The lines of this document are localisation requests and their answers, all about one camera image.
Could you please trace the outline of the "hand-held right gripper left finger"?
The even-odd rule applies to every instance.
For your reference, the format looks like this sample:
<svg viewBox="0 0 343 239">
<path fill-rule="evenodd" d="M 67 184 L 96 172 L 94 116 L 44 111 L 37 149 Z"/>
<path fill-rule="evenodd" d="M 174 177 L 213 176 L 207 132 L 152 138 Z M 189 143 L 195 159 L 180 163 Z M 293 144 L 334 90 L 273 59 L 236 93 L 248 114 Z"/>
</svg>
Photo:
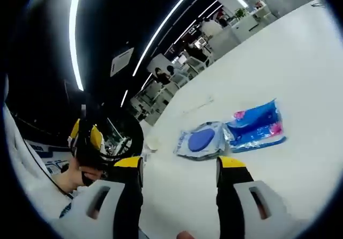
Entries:
<svg viewBox="0 0 343 239">
<path fill-rule="evenodd" d="M 122 159 L 78 195 L 71 209 L 51 222 L 61 238 L 144 238 L 139 228 L 143 205 L 143 159 Z"/>
</svg>

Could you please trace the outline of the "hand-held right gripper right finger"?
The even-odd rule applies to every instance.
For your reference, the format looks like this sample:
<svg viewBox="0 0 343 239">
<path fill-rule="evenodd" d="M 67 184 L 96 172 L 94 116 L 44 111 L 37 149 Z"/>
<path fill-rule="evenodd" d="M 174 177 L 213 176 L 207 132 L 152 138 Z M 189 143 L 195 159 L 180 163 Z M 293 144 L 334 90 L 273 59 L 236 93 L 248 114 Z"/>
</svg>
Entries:
<svg viewBox="0 0 343 239">
<path fill-rule="evenodd" d="M 217 157 L 220 238 L 296 238 L 303 228 L 282 198 L 235 158 Z"/>
</svg>

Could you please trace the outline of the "person's left hand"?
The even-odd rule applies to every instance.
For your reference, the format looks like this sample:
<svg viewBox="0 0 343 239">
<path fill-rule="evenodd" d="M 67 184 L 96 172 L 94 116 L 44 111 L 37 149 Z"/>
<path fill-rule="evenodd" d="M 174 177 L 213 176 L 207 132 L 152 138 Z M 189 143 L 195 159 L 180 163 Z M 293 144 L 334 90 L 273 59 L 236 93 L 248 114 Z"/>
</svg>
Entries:
<svg viewBox="0 0 343 239">
<path fill-rule="evenodd" d="M 79 186 L 84 186 L 82 174 L 91 181 L 100 179 L 101 170 L 92 167 L 80 166 L 77 159 L 72 158 L 69 161 L 68 169 L 60 174 L 54 175 L 54 182 L 66 193 L 72 193 Z"/>
</svg>

